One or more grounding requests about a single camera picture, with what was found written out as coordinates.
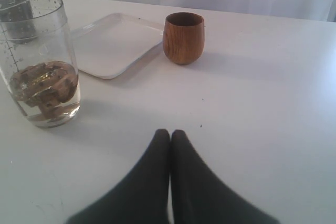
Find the table surface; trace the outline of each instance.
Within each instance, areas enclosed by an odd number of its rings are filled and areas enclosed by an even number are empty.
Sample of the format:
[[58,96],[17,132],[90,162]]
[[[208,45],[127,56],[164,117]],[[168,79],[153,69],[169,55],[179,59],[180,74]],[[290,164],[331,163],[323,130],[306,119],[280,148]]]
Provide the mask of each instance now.
[[50,130],[26,121],[1,81],[2,224],[62,223],[118,183],[159,128],[184,129],[228,186],[282,223],[334,223],[336,24],[64,2],[71,29],[115,12],[199,13],[205,51],[181,67],[156,48],[114,80],[81,73],[78,117]]

